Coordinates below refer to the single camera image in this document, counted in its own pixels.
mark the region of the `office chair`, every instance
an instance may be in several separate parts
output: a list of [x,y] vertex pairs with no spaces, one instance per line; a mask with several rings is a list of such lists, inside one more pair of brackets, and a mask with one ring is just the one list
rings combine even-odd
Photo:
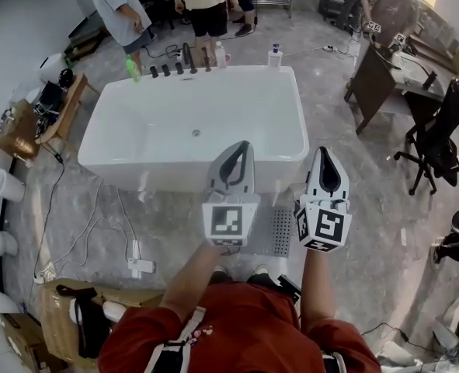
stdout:
[[410,195],[416,193],[423,174],[431,184],[430,193],[432,195],[436,193],[431,168],[436,178],[443,177],[451,186],[457,185],[459,156],[457,146],[450,139],[457,126],[459,126],[459,77],[450,82],[447,94],[436,115],[429,118],[427,122],[414,126],[407,133],[406,138],[410,144],[415,145],[418,156],[405,152],[397,152],[394,156],[395,160],[402,157],[419,165],[416,181],[409,191]]

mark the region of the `freestanding bathtub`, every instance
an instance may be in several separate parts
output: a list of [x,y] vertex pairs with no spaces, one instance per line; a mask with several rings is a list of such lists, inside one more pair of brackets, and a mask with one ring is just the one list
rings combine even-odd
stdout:
[[293,69],[230,66],[105,86],[78,160],[124,190],[201,192],[210,163],[246,140],[256,192],[286,190],[308,154]]

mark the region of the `perforated metal plate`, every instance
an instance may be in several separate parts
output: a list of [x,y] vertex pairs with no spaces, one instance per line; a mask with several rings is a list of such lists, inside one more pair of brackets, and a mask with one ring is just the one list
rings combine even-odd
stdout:
[[293,211],[280,207],[261,207],[248,239],[244,254],[288,257]]

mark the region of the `black faucet handle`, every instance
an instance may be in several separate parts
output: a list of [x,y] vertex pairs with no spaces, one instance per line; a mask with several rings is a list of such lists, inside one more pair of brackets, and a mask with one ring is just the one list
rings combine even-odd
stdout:
[[165,77],[170,76],[170,70],[168,65],[162,65],[162,70],[164,71]]
[[157,68],[155,66],[151,66],[150,67],[150,72],[151,72],[151,76],[153,78],[157,78],[158,77],[158,72],[157,72]]
[[182,75],[184,73],[183,64],[176,62],[177,74]]

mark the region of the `white sneaker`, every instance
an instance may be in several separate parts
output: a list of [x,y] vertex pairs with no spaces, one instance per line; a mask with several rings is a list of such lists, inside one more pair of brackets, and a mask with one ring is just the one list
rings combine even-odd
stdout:
[[253,275],[267,274],[269,275],[269,266],[267,264],[260,264],[253,271]]
[[223,272],[226,275],[228,274],[228,270],[226,270],[226,268],[222,265],[216,265],[214,268],[214,272]]

